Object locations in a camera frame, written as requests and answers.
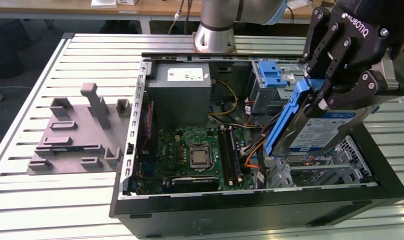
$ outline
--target orange wire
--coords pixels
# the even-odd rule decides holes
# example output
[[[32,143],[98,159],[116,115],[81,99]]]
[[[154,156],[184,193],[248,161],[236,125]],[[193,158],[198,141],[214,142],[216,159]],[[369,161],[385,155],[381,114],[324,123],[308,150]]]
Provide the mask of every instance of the orange wire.
[[[254,125],[252,125],[252,124],[248,123],[248,118],[249,118],[249,115],[246,114],[246,116],[244,117],[244,125],[246,127],[253,127]]]
[[[246,158],[246,161],[244,162],[244,166],[246,168],[258,168],[257,165],[252,165],[252,164],[248,164],[249,163],[249,160],[250,160],[250,157],[252,155],[254,154],[254,152],[258,150],[260,146],[265,143],[265,140],[262,142],[258,143],[258,145],[254,147],[254,149],[252,150],[250,154],[248,155],[248,158]]]

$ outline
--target robotiq logo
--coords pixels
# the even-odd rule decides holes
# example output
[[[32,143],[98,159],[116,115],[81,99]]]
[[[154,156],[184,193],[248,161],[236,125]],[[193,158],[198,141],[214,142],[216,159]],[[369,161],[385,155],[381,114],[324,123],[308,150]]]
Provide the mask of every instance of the robotiq logo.
[[[369,30],[365,27],[365,25],[361,23],[361,21],[359,21],[354,17],[352,17],[346,13],[341,14],[341,18],[349,20],[349,22],[354,25],[354,27],[357,28],[359,32],[361,33],[363,38],[365,38],[368,36],[368,34],[369,34]]]

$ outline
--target yellow wire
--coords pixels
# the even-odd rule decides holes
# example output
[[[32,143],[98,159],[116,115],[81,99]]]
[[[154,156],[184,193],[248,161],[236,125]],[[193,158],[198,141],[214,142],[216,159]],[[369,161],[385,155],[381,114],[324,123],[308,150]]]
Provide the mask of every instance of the yellow wire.
[[[221,116],[221,115],[226,115],[226,114],[229,114],[229,113],[232,113],[234,111],[234,109],[237,107],[237,96],[236,96],[233,90],[230,89],[230,87],[222,81],[220,81],[220,80],[216,80],[216,81],[226,87],[226,89],[229,90],[229,92],[233,94],[233,97],[234,97],[234,105],[233,105],[233,107],[232,107],[230,110],[228,110],[225,112],[213,112],[213,113],[209,113],[209,115],[212,115],[212,116]]]

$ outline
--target open computer tower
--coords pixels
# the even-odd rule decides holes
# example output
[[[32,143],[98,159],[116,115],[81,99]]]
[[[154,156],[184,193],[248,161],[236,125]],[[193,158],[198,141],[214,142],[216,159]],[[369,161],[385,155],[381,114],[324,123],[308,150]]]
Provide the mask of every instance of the open computer tower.
[[[325,156],[248,152],[302,74],[297,56],[142,55],[109,212],[137,238],[334,225],[404,199],[363,124]]]

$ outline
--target motherboard chip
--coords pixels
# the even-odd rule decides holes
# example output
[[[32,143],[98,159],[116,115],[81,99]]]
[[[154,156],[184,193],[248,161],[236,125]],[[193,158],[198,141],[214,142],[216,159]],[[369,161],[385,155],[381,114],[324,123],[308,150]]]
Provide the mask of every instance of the motherboard chip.
[[[210,166],[209,144],[189,145],[189,167],[197,172],[202,172]]]
[[[200,164],[206,165],[208,164],[206,151],[205,150],[192,151],[190,154],[192,154],[190,161],[192,161],[193,165],[200,165]]]

